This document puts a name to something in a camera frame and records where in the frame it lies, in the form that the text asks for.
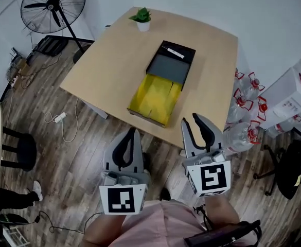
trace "sneaker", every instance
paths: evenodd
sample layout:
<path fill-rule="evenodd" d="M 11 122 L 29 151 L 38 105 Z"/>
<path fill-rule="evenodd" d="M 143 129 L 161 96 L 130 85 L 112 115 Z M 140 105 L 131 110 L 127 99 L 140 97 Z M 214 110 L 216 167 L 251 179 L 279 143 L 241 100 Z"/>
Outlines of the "sneaker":
<path fill-rule="evenodd" d="M 43 200 L 41 184 L 38 181 L 36 181 L 36 180 L 33 182 L 33 189 L 32 189 L 32 191 L 34 191 L 37 194 L 37 196 L 39 198 L 39 201 Z"/>

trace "red bottle cap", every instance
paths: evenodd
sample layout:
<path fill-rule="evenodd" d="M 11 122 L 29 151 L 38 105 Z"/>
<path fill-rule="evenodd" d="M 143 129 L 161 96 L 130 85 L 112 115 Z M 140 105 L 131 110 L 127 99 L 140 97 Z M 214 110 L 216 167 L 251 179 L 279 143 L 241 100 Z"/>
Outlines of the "red bottle cap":
<path fill-rule="evenodd" d="M 258 79 L 254 79 L 253 81 L 251 81 L 251 84 L 254 88 L 258 88 L 260 82 Z"/>
<path fill-rule="evenodd" d="M 263 103 L 259 105 L 259 111 L 264 113 L 268 109 L 267 104 Z"/>
<path fill-rule="evenodd" d="M 244 97 L 244 96 L 240 96 L 240 97 L 237 98 L 237 103 L 238 103 L 239 105 L 244 105 L 245 102 L 246 102 L 246 100 L 245 100 L 245 97 Z"/>
<path fill-rule="evenodd" d="M 249 129 L 249 138 L 254 140 L 258 137 L 258 130 L 257 129 Z"/>

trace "black pants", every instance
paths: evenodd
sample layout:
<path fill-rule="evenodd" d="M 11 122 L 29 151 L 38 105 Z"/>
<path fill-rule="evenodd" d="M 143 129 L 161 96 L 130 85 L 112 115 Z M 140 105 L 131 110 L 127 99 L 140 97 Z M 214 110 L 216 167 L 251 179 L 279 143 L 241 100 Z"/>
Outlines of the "black pants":
<path fill-rule="evenodd" d="M 23 195 L 11 190 L 0 188 L 0 211 L 4 208 L 27 208 L 33 206 L 34 201 L 39 201 L 39 198 L 34 191 Z"/>

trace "cable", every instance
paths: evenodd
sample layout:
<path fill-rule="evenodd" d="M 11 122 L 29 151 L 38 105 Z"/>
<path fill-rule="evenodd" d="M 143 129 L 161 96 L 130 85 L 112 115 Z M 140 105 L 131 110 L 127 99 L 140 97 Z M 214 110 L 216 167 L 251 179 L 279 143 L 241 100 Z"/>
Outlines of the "cable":
<path fill-rule="evenodd" d="M 11 103 L 10 103 L 10 108 L 8 109 L 8 116 L 7 116 L 7 121 L 6 121 L 6 127 L 8 126 L 8 119 L 10 118 L 10 113 L 11 113 L 11 107 L 12 107 L 12 100 L 13 100 L 13 88 L 11 86 Z"/>
<path fill-rule="evenodd" d="M 61 34 L 61 37 L 63 37 L 63 29 L 64 29 L 63 26 L 64 25 L 63 25 L 63 18 L 62 17 L 61 17 L 61 22 L 62 22 L 62 34 Z M 29 74 L 29 75 L 22 76 L 21 77 L 21 79 L 22 79 L 22 81 L 21 81 L 21 88 L 24 89 L 24 90 L 27 89 L 31 85 L 31 83 L 33 82 L 33 80 L 35 79 L 36 74 L 39 73 L 40 71 L 44 70 L 44 69 L 48 69 L 49 67 L 57 64 L 59 62 L 59 60 L 60 60 L 61 55 L 62 55 L 62 51 L 60 52 L 60 54 L 59 54 L 58 59 L 56 60 L 56 62 L 48 65 L 47 67 L 40 68 L 38 71 L 33 72 L 33 73 Z"/>
<path fill-rule="evenodd" d="M 211 231 L 211 229 L 214 228 L 214 224 L 213 222 L 209 219 L 209 217 L 206 215 L 206 212 L 205 210 L 203 209 L 203 207 L 206 206 L 206 204 L 203 204 L 197 208 L 194 208 L 193 207 L 193 210 L 196 211 L 197 215 L 199 214 L 199 212 L 201 212 L 203 214 L 203 221 L 204 221 L 204 226 L 206 228 L 207 231 Z M 207 226 L 206 224 L 206 221 L 205 219 L 207 220 L 208 224 L 210 225 L 211 229 L 209 229 L 209 227 Z"/>
<path fill-rule="evenodd" d="M 4 181 L 4 188 L 7 188 L 7 189 L 9 190 L 9 188 L 8 188 L 8 186 L 6 185 L 6 182 L 5 182 L 5 173 L 4 173 L 3 168 L 2 168 L 2 175 L 3 175 L 3 181 Z"/>
<path fill-rule="evenodd" d="M 102 214 L 102 212 L 95 213 L 95 214 L 93 214 L 92 216 L 90 216 L 90 217 L 87 219 L 87 221 L 85 222 L 85 226 L 84 226 L 84 234 L 85 234 L 85 231 L 86 231 L 86 225 L 87 225 L 88 221 L 89 221 L 90 219 L 92 219 L 95 215 L 98 215 L 98 214 Z"/>
<path fill-rule="evenodd" d="M 36 219 L 35 219 L 35 222 L 36 222 L 36 223 L 38 223 L 39 220 L 40 220 L 40 217 L 42 217 L 42 216 L 41 216 L 41 213 L 45 214 L 45 215 L 47 216 L 49 222 L 51 223 L 51 227 L 48 229 L 50 233 L 54 233 L 54 232 L 55 232 L 55 229 L 59 229 L 59 230 L 65 230 L 65 231 L 70 231 L 70 232 L 76 232 L 76 233 L 80 233 L 80 234 L 85 234 L 86 224 L 87 224 L 87 222 L 90 220 L 90 218 L 94 217 L 94 216 L 97 215 L 97 214 L 102 214 L 102 212 L 99 212 L 99 213 L 95 213 L 95 214 L 93 214 L 92 216 L 90 216 L 90 217 L 88 218 L 88 220 L 86 221 L 86 223 L 85 223 L 84 232 L 80 232 L 80 231 L 78 231 L 78 230 L 71 230 L 71 229 L 69 229 L 69 228 L 61 228 L 61 227 L 53 226 L 53 223 L 52 223 L 51 218 L 49 217 L 49 215 L 48 215 L 46 212 L 42 211 L 42 210 L 39 211 L 39 214 L 38 214 L 38 216 L 37 216 Z"/>
<path fill-rule="evenodd" d="M 74 135 L 73 139 L 71 139 L 70 141 L 67 141 L 67 140 L 64 138 L 64 134 L 63 134 L 63 119 L 61 119 L 61 124 L 62 124 L 62 138 L 63 138 L 63 140 L 64 140 L 66 143 L 72 142 L 72 141 L 75 139 L 76 135 L 77 135 L 77 131 L 78 131 L 77 102 L 78 102 L 78 100 L 79 100 L 79 98 L 77 98 L 76 104 L 75 104 L 75 117 L 76 117 L 76 122 L 77 122 L 77 125 L 76 125 L 76 131 L 75 131 L 75 135 Z M 51 116 L 51 120 L 50 120 L 50 121 L 46 121 L 46 119 L 45 119 L 45 117 L 46 117 L 47 114 L 49 114 L 49 115 Z M 47 124 L 49 124 L 50 122 L 55 122 L 55 119 L 56 119 L 57 117 L 59 117 L 59 116 L 60 116 L 60 114 L 58 114 L 58 115 L 56 115 L 56 116 L 53 117 L 53 116 L 52 116 L 52 113 L 47 112 L 47 113 L 44 115 L 44 121 L 45 121 Z"/>

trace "black stool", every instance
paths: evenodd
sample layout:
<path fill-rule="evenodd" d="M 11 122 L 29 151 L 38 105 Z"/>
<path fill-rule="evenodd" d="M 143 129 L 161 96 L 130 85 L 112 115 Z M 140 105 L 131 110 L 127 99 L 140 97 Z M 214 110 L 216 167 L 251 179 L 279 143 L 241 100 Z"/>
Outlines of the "black stool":
<path fill-rule="evenodd" d="M 12 153 L 16 153 L 17 162 L 1 160 L 2 167 L 21 168 L 24 171 L 33 169 L 37 158 L 36 142 L 31 134 L 23 134 L 6 127 L 3 127 L 3 133 L 11 135 L 19 139 L 17 147 L 2 145 L 2 149 Z"/>

